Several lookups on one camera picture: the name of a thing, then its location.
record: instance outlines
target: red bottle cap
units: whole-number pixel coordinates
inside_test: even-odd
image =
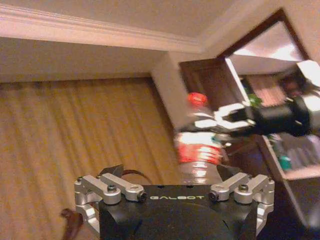
[[[188,95],[188,102],[195,107],[203,107],[204,105],[207,104],[208,99],[207,97],[198,92],[191,92]]]

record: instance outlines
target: door frame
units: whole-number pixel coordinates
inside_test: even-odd
[[[256,26],[254,29],[252,29],[249,33],[247,33],[245,36],[240,38],[238,41],[236,41],[234,44],[232,44],[230,47],[228,47],[226,50],[221,52],[217,58],[228,58],[231,56],[235,51],[241,49],[246,44],[251,42],[253,39],[258,37],[260,34],[268,30],[270,27],[275,25],[278,22],[283,22],[286,28],[288,29],[292,40],[298,47],[302,57],[305,60],[310,59],[309,54],[306,51],[306,48],[304,47],[303,43],[300,41],[293,25],[290,23],[286,12],[283,8],[280,8],[276,12],[274,12],[271,16],[269,16],[266,20],[261,22],[258,26]]]

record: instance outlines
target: red bottle label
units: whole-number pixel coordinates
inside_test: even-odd
[[[220,164],[221,161],[221,148],[206,144],[180,144],[178,147],[179,162],[208,162],[212,164]]]

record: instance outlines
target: green object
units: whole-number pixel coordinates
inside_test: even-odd
[[[281,168],[286,171],[286,170],[290,170],[292,167],[291,167],[291,160],[289,157],[287,156],[280,156],[279,157],[279,163],[280,163],[280,166]]]
[[[248,98],[250,100],[250,104],[253,107],[260,107],[262,103],[262,99],[258,97],[257,95],[250,93],[248,94]]]

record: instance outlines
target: light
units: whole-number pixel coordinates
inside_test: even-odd
[[[194,169],[192,171],[192,173],[196,178],[203,178],[203,177],[206,176],[207,171],[206,170],[201,170],[201,169]]]
[[[291,56],[291,53],[293,53],[295,50],[296,47],[292,43],[290,43],[284,47],[277,49],[274,53],[270,55],[270,57],[279,60],[296,61],[296,59]]]
[[[241,49],[235,51],[233,54],[235,54],[235,55],[243,55],[243,56],[256,56],[256,54],[254,54],[252,51],[247,50],[245,48],[241,48]]]

